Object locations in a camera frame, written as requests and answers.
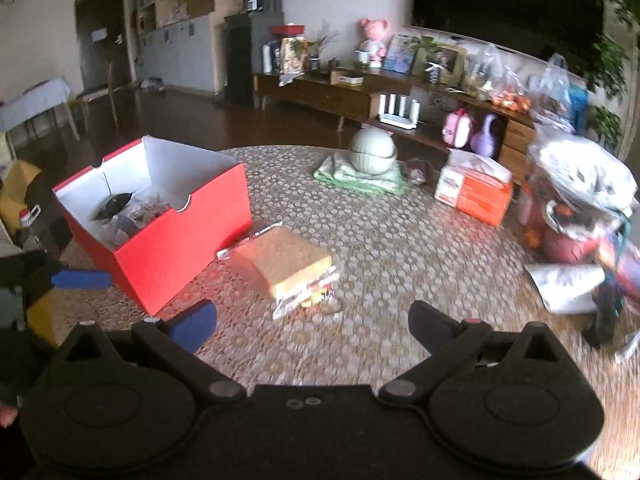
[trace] tv stand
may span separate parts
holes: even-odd
[[[507,127],[498,150],[497,160],[511,171],[514,182],[520,183],[524,180],[527,147],[536,138],[533,121],[528,115],[495,106],[491,102],[481,101],[462,92],[452,92],[448,85],[434,85],[409,74],[392,72],[383,68],[354,67],[348,70],[363,76],[364,84],[356,87],[341,84],[331,85],[328,73],[321,72],[307,73],[287,85],[278,86],[277,74],[256,74],[254,75],[254,90],[262,98],[263,108],[267,104],[267,98],[296,102],[338,115],[340,117],[338,130],[342,129],[344,118],[348,118],[371,124],[392,134],[398,134],[449,153],[449,146],[443,142],[440,133],[434,134],[431,129],[421,124],[415,130],[406,130],[382,123],[378,119],[378,104],[381,93],[411,95],[413,88],[435,92],[455,99],[462,104],[483,108],[505,117]]]

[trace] black television screen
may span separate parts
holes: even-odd
[[[414,0],[412,25],[489,41],[540,59],[562,54],[571,72],[591,64],[603,0]]]

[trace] round table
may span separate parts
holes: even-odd
[[[224,264],[214,262],[166,306],[160,317],[207,298],[218,328],[198,356],[249,390],[257,383],[355,384],[376,390],[425,359],[411,337],[407,311],[424,299],[454,319],[477,317],[496,330],[519,332],[531,320],[547,323],[587,377],[607,415],[591,457],[606,479],[640,476],[638,355],[618,365],[614,348],[636,320],[625,316],[612,349],[593,351],[580,336],[585,317],[545,310],[523,264],[532,256],[518,243],[513,211],[498,228],[433,199],[433,189],[372,198],[320,184],[313,171],[331,151],[304,146],[256,146],[225,153],[245,164],[254,219],[282,221],[328,247],[344,270],[336,295],[340,314],[298,309],[272,319],[272,307]],[[74,242],[65,260],[90,266]],[[122,330],[143,313],[116,287],[56,290],[59,340],[78,320]]]

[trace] dark purple object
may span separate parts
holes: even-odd
[[[495,137],[491,134],[491,125],[498,118],[495,114],[487,114],[482,124],[482,130],[471,139],[471,151],[483,156],[494,156]]]

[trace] folded towel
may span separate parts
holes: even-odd
[[[385,173],[369,175],[356,170],[349,162],[346,152],[335,152],[328,156],[315,171],[314,179],[369,196],[377,196],[384,192],[402,194],[406,189],[397,160]]]

